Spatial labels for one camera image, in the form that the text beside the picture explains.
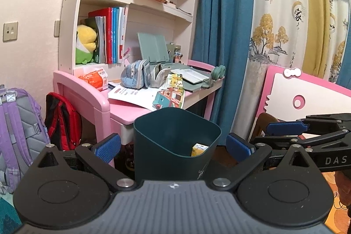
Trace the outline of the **purple grey backpack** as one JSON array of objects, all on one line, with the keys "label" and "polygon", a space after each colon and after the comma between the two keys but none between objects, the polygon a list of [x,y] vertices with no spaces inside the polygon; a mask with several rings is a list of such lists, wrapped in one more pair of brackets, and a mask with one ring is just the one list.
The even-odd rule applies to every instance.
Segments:
[{"label": "purple grey backpack", "polygon": [[50,143],[37,101],[22,88],[1,85],[1,194],[12,194]]}]

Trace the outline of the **pink white headboard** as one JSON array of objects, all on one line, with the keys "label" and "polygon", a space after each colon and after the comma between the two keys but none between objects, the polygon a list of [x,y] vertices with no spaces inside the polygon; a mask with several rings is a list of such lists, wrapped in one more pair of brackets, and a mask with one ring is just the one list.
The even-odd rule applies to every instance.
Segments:
[{"label": "pink white headboard", "polygon": [[350,113],[350,90],[305,74],[299,68],[272,65],[265,76],[251,139],[265,134],[259,129],[263,113],[284,122],[307,115]]}]

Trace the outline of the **white landscape print curtain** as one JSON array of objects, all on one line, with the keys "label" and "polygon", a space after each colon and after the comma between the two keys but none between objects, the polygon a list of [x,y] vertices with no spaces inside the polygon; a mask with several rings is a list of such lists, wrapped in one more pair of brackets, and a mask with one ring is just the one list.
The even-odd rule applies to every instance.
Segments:
[{"label": "white landscape print curtain", "polygon": [[249,138],[270,65],[350,84],[350,0],[253,0],[245,77],[231,130]]}]

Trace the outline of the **yellow green plush toy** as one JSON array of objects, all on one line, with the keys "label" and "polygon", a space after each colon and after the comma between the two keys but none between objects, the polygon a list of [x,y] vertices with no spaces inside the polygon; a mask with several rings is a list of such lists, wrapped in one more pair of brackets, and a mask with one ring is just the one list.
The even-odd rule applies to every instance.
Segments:
[{"label": "yellow green plush toy", "polygon": [[86,25],[78,25],[75,43],[75,63],[88,64],[93,61],[96,49],[97,34],[94,29]]}]

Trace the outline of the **pink desk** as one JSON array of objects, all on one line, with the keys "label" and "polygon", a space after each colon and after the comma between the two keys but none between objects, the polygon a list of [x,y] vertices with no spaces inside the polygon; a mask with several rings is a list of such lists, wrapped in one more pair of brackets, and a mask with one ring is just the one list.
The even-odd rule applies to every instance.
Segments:
[{"label": "pink desk", "polygon": [[98,91],[76,76],[54,72],[54,91],[66,97],[82,117],[95,126],[95,138],[100,142],[116,132],[121,143],[133,141],[133,122],[150,110],[131,103],[108,98],[108,90]]}]

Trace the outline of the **green desk organizer tray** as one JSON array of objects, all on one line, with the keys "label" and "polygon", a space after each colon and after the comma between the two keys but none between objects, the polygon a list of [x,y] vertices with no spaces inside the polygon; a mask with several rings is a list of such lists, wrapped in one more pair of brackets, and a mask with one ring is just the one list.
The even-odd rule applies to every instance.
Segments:
[{"label": "green desk organizer tray", "polygon": [[168,68],[171,73],[181,75],[184,89],[191,92],[200,88],[211,88],[216,81],[224,78],[226,73],[226,67],[223,65],[215,66],[211,72],[179,63],[161,64],[161,68]]}]

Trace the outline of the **white bookshelf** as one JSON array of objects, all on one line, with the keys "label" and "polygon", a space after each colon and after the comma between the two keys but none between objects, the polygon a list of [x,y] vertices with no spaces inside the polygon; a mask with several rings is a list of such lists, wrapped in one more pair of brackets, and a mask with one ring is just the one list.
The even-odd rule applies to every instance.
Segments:
[{"label": "white bookshelf", "polygon": [[196,0],[171,0],[162,4],[155,0],[63,0],[59,32],[58,69],[74,76],[90,71],[94,63],[75,63],[77,25],[90,11],[108,7],[126,7],[127,23],[123,52],[133,62],[141,57],[138,32],[163,35],[167,42],[181,47],[181,61],[188,63],[191,54],[192,26]]}]

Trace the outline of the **blue curtain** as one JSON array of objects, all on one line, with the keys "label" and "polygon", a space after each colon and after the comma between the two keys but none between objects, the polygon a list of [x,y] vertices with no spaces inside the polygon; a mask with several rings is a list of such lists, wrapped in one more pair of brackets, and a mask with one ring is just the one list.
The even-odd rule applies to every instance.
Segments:
[{"label": "blue curtain", "polygon": [[222,130],[223,145],[231,130],[245,76],[253,0],[199,0],[192,59],[224,65],[226,75],[217,90],[211,121]]}]

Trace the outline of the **orange snack packet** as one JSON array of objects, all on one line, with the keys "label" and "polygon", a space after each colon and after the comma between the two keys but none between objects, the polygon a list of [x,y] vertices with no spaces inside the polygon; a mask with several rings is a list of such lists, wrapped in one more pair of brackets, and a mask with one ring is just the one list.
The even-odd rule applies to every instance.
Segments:
[{"label": "orange snack packet", "polygon": [[79,78],[99,91],[108,88],[108,74],[103,68],[81,75]]}]

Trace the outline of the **teal white zigzag blanket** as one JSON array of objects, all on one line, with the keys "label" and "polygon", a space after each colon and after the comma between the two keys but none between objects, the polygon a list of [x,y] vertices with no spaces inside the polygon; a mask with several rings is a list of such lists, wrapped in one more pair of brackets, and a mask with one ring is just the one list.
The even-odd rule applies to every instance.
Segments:
[{"label": "teal white zigzag blanket", "polygon": [[0,232],[2,234],[13,233],[22,222],[13,206],[13,195],[1,194],[0,200]]}]

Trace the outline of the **light blue pencil pouch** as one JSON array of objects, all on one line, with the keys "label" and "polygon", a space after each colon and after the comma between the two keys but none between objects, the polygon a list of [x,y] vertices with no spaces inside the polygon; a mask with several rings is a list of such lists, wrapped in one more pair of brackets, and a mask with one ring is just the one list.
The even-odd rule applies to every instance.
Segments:
[{"label": "light blue pencil pouch", "polygon": [[143,59],[127,65],[121,74],[121,84],[136,90],[149,88],[151,86],[149,61]]}]

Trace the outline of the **colourful picture booklet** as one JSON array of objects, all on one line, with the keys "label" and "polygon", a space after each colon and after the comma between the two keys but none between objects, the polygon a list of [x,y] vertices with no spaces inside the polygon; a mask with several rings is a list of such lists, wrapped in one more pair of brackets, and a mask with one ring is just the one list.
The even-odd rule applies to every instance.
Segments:
[{"label": "colourful picture booklet", "polygon": [[185,90],[183,77],[180,74],[168,74],[165,84],[157,92],[153,101],[153,107],[160,110],[165,107],[183,108]]}]

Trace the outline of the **row of upright books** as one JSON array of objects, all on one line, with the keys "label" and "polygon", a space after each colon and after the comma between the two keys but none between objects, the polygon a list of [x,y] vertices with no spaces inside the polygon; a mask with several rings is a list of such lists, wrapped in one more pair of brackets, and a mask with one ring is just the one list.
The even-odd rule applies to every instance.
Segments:
[{"label": "row of upright books", "polygon": [[83,23],[97,34],[94,63],[121,64],[128,10],[128,7],[107,7],[88,13]]}]

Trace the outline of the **yellow white milk carton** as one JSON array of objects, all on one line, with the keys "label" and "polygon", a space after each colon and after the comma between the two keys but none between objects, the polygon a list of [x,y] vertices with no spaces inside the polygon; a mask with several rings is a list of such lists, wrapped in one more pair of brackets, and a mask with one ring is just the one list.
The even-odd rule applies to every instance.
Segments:
[{"label": "yellow white milk carton", "polygon": [[207,145],[203,145],[200,143],[196,143],[193,147],[192,147],[192,152],[191,152],[191,156],[195,157],[198,155],[201,155],[202,153],[204,153],[205,151],[207,151],[208,146]]}]

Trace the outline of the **dark teal trash bin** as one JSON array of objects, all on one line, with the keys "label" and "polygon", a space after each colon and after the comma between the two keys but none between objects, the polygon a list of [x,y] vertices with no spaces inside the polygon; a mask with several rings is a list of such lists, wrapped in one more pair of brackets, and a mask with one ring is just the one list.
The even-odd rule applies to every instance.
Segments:
[{"label": "dark teal trash bin", "polygon": [[[187,110],[166,107],[134,123],[135,180],[198,180],[204,174],[221,137],[220,127]],[[192,157],[192,147],[208,149]]]}]

